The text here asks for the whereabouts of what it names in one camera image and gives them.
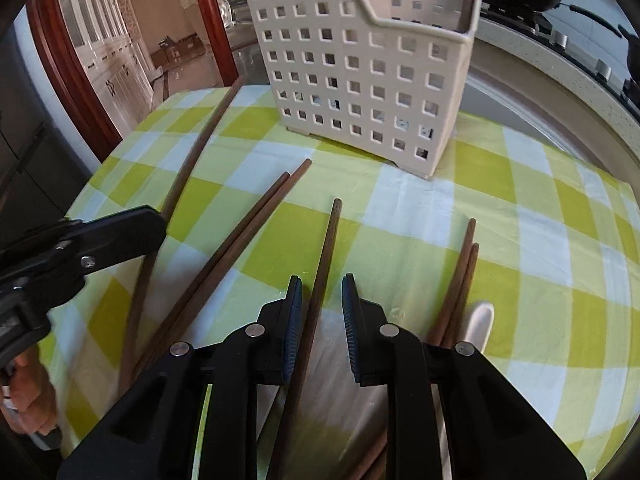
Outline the person's left hand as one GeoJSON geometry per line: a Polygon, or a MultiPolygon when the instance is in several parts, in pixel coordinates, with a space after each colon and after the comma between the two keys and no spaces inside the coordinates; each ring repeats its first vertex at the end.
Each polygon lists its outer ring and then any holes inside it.
{"type": "Polygon", "coordinates": [[[36,344],[14,359],[9,388],[15,411],[1,405],[9,427],[17,434],[50,434],[58,423],[58,408],[55,390],[36,344]]]}

